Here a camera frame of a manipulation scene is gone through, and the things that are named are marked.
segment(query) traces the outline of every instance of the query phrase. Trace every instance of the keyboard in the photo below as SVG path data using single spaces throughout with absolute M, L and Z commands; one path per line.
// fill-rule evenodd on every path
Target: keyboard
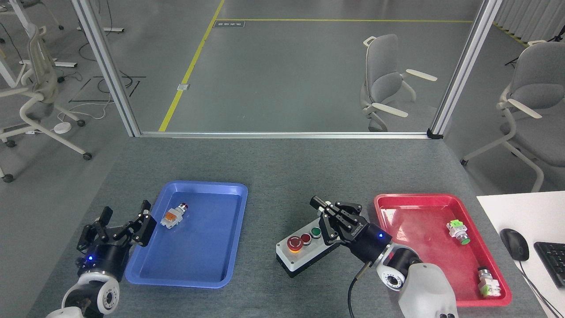
M 565 243 L 536 242 L 533 246 L 557 288 L 565 289 Z

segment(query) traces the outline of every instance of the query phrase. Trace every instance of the red button cap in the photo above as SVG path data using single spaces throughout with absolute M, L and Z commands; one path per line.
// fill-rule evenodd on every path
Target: red button cap
M 300 251 L 302 246 L 304 246 L 304 243 L 302 243 L 302 240 L 299 237 L 293 236 L 288 238 L 288 240 L 286 241 L 286 245 L 288 246 L 289 250 L 293 252 L 298 252 Z
M 308 233 L 300 235 L 300 239 L 304 245 L 309 245 L 312 242 L 312 237 Z

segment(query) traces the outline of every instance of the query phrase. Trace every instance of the control box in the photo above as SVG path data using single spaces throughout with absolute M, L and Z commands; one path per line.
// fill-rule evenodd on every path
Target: control box
M 328 246 L 324 243 L 319 220 L 313 220 L 277 243 L 277 260 L 290 277 L 298 275 L 340 245 L 334 243 Z

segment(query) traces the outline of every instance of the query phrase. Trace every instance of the gray tablecloth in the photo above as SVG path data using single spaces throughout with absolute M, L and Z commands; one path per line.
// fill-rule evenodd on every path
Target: gray tablecloth
M 249 189 L 234 274 L 221 289 L 134 285 L 124 279 L 113 317 L 348 317 L 347 288 L 361 268 L 340 247 L 295 278 L 275 258 L 275 244 L 312 221 L 310 198 L 361 203 L 378 222 L 373 198 L 383 193 L 450 193 L 465 204 L 513 293 L 505 307 L 459 308 L 461 317 L 542 317 L 538 302 L 510 259 L 441 140 L 164 139 L 128 141 L 92 202 L 84 224 L 109 205 L 110 226 L 130 220 L 143 199 L 154 203 L 172 180 L 239 182 Z M 29 316 L 57 309 L 77 280 L 71 239 Z M 353 290 L 357 317 L 402 317 L 398 293 L 369 270 Z

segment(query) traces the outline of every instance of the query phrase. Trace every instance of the chair wheel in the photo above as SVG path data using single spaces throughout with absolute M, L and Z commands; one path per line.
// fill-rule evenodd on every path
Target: chair wheel
M 2 177 L 2 180 L 4 180 L 4 182 L 6 183 L 10 183 L 12 181 L 14 181 L 14 176 L 11 174 L 5 174 L 4 177 Z

